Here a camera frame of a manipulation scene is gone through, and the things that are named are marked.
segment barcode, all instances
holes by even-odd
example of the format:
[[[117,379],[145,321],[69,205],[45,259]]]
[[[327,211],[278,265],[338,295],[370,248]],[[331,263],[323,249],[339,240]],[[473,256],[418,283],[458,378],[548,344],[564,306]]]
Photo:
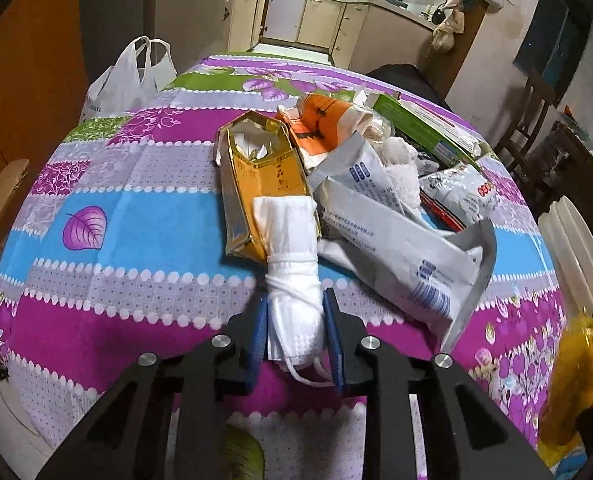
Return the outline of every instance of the barcode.
[[[450,312],[450,298],[430,283],[419,282],[410,299],[420,305],[436,310],[442,316],[448,317]]]

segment blue gripper pad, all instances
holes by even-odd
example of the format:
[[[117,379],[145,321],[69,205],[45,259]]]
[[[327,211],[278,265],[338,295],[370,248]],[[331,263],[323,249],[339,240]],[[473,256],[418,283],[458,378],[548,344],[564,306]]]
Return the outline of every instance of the blue gripper pad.
[[[248,354],[248,366],[246,375],[246,386],[249,391],[254,389],[259,378],[260,364],[263,361],[266,347],[268,345],[268,295],[263,294],[257,305],[256,323],[250,343]]]
[[[336,386],[337,391],[342,394],[345,390],[343,352],[341,351],[339,333],[334,321],[333,308],[333,300],[331,300],[330,293],[326,290],[323,293],[323,313],[325,315],[325,333],[327,336],[328,356],[330,358],[330,368],[334,385]]]

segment white packet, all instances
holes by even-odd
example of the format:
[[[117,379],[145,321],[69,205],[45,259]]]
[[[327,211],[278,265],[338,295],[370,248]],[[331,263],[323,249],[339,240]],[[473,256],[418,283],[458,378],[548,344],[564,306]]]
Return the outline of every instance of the white packet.
[[[410,215],[394,197],[377,154],[356,136],[334,150],[308,183],[317,190],[320,218],[352,244],[322,242],[320,255],[353,270],[379,295],[427,324],[441,339],[442,351],[452,351],[492,276],[491,223],[446,238]]]
[[[419,185],[466,227],[490,218],[499,200],[494,184],[471,164],[424,176]]]

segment metal screw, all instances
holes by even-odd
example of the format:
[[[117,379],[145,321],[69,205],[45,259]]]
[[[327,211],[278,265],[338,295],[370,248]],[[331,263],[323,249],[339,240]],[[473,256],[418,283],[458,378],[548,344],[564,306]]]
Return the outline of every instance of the metal screw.
[[[381,341],[379,341],[373,335],[369,335],[361,340],[361,346],[363,346],[363,348],[367,348],[368,350],[376,350],[381,346]]]
[[[434,358],[434,362],[439,368],[449,368],[454,363],[454,361],[452,361],[452,357],[450,357],[448,354],[437,355]]]
[[[144,354],[139,355],[138,363],[141,366],[152,366],[156,363],[156,354],[152,352],[146,352]]]
[[[231,342],[232,340],[225,334],[215,335],[212,338],[212,346],[214,348],[227,348]]]

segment yellow bottle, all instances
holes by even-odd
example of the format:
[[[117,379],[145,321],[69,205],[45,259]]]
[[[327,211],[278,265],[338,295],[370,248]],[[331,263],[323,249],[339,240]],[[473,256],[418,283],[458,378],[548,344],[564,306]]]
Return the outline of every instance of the yellow bottle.
[[[593,319],[568,320],[550,378],[547,401],[539,414],[537,451],[554,466],[580,442],[577,417],[593,407]]]

